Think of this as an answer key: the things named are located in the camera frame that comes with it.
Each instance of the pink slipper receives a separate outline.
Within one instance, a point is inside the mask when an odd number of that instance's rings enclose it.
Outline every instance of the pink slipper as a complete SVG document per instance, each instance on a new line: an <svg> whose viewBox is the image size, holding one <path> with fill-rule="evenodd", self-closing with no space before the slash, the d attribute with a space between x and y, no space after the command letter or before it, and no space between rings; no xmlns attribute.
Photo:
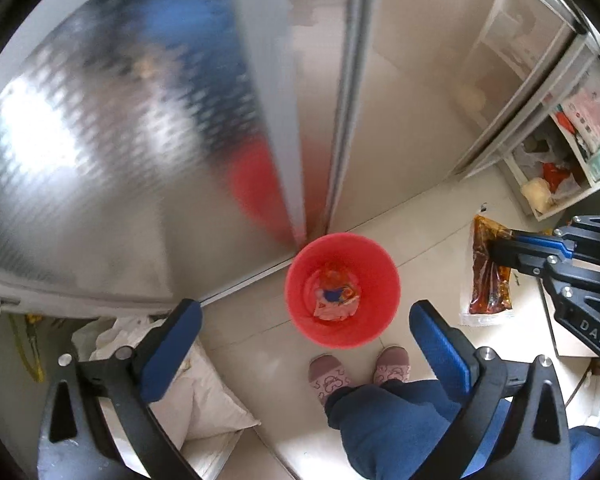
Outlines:
<svg viewBox="0 0 600 480"><path fill-rule="evenodd" d="M351 379L344 366L331 354L321 355L309 364L309 384L316 389L318 399L324 406L335 390L349 386Z"/></svg>
<svg viewBox="0 0 600 480"><path fill-rule="evenodd" d="M380 386L389 379L398 379L405 383L409 379L410 371L407 351L401 346L389 346L382 350L376 361L374 384Z"/></svg>

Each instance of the yellow hose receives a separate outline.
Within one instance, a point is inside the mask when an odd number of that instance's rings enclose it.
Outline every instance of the yellow hose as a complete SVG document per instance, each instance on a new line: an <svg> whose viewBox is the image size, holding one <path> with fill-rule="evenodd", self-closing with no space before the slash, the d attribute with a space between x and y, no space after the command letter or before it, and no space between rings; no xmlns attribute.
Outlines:
<svg viewBox="0 0 600 480"><path fill-rule="evenodd" d="M33 365L29 363L27 355L22 345L22 339L18 331L18 325L16 324L16 317L13 314L9 314L9 323L11 325L11 331L13 332L13 338L16 343L16 350L20 356L20 360L31 378L37 383L42 383L45 380L45 373L42 369L42 363L40 362L40 352L38 351L38 336L36 334L36 323L42 319L42 316L34 316L27 314L25 316L25 323L27 325L27 335L29 336L29 345L31 346L31 353L33 355Z"/></svg>

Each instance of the blue pants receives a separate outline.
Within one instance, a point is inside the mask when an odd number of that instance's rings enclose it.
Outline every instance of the blue pants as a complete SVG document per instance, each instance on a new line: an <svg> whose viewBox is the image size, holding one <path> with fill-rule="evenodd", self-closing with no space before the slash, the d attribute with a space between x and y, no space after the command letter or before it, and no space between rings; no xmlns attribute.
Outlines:
<svg viewBox="0 0 600 480"><path fill-rule="evenodd" d="M491 425L464 475L482 468L509 409L501 400ZM460 410L439 381L382 386L345 386L324 407L329 426L340 430L349 463L370 480L408 480L436 446ZM571 480L577 480L600 453L600 430L580 426L569 432Z"/></svg>

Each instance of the red package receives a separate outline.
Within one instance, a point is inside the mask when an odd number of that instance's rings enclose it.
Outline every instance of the red package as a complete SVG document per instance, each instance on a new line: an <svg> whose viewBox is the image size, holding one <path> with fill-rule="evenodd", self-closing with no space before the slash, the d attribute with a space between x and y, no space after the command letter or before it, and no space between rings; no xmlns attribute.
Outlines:
<svg viewBox="0 0 600 480"><path fill-rule="evenodd" d="M574 136L576 134L576 129L574 128L573 124L571 124L571 121L564 112L556 112L555 119L558 121L558 124L560 124L560 126L567 130L571 135Z"/></svg>
<svg viewBox="0 0 600 480"><path fill-rule="evenodd" d="M558 189L560 183L568 178L571 174L570 170L565 170L564 168L558 168L552 162L545 162L542 165L542 178L544 178L549 184L549 191L551 193L555 193L555 190Z"/></svg>

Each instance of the person's leg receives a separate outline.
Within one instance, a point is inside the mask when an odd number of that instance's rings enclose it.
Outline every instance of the person's leg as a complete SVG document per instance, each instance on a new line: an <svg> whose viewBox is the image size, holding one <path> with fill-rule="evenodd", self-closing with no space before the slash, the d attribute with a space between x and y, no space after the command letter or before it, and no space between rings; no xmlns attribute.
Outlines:
<svg viewBox="0 0 600 480"><path fill-rule="evenodd" d="M457 403L446 397L439 381L403 383L408 378L408 355L400 350L385 351L381 354L384 359L379 358L382 364L389 354L393 362L393 366L389 366L393 376L382 383L382 387L377 384L344 386L335 390L324 406L330 427L340 430L350 464L369 479L408 478L433 450L459 409ZM379 370L386 368L376 368L376 382L386 376L378 373ZM508 402L501 402L465 474L484 466L508 407Z"/></svg>
<svg viewBox="0 0 600 480"><path fill-rule="evenodd" d="M398 367L403 367L400 377L406 379L408 364L397 364L392 373ZM363 477L410 477L448 428L448 421L430 402L405 402L374 384L350 386L344 367L333 356L314 360L309 379L323 402L329 426L340 430L349 463ZM334 388L340 382L343 385Z"/></svg>
<svg viewBox="0 0 600 480"><path fill-rule="evenodd" d="M578 480L600 454L600 429L578 426L569 430L571 480Z"/></svg>

